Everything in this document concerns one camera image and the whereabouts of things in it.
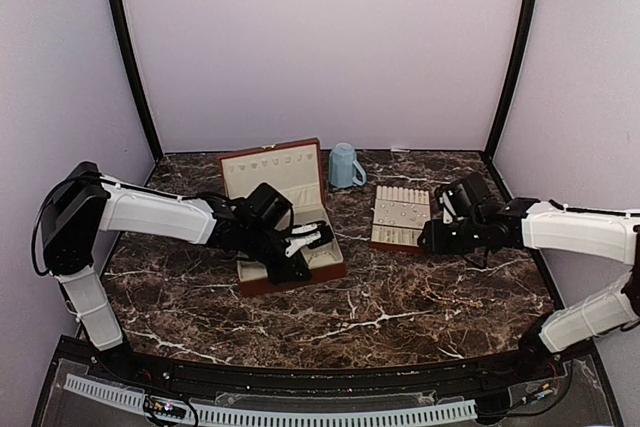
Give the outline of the red jewelry display tray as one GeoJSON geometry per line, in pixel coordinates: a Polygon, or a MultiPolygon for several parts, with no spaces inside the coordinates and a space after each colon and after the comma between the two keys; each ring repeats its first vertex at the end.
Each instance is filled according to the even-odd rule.
{"type": "Polygon", "coordinates": [[[377,186],[370,246],[386,251],[421,253],[418,238],[430,219],[428,191],[377,186]]]}

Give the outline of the red jewelry box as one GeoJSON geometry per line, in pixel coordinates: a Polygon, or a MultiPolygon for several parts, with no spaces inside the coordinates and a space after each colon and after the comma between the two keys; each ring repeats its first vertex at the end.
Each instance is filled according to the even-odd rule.
{"type": "Polygon", "coordinates": [[[293,251],[290,269],[267,270],[240,254],[241,293],[257,296],[339,279],[346,265],[326,210],[317,138],[255,147],[219,156],[224,192],[251,201],[256,219],[283,235],[293,251]]]}

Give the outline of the light blue faceted mug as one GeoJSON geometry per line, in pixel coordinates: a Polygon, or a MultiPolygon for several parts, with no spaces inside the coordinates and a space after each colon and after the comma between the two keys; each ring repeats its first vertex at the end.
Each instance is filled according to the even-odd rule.
{"type": "Polygon", "coordinates": [[[357,159],[355,148],[346,142],[335,145],[329,154],[329,183],[335,188],[364,186],[366,172],[357,159]]]}

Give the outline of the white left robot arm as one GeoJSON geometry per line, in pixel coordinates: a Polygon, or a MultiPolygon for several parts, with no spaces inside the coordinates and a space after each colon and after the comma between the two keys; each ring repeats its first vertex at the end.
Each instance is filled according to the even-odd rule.
{"type": "Polygon", "coordinates": [[[38,276],[58,282],[90,344],[103,353],[103,368],[120,383],[134,382],[141,362],[124,347],[94,250],[101,237],[118,240],[126,233],[243,254],[265,267],[273,285],[311,280],[304,250],[334,239],[325,220],[295,223],[293,203],[267,183],[235,199],[214,192],[182,196],[107,176],[91,161],[79,163],[39,207],[31,263],[38,276]]]}

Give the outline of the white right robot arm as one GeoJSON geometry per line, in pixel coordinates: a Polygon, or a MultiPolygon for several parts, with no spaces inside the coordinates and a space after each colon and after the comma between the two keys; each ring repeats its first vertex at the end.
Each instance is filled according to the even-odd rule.
{"type": "Polygon", "coordinates": [[[639,325],[639,212],[574,207],[532,197],[498,199],[473,172],[434,193],[440,213],[417,244],[428,254],[526,250],[548,262],[564,307],[535,321],[519,341],[510,371],[534,379],[582,341],[639,325]]]}

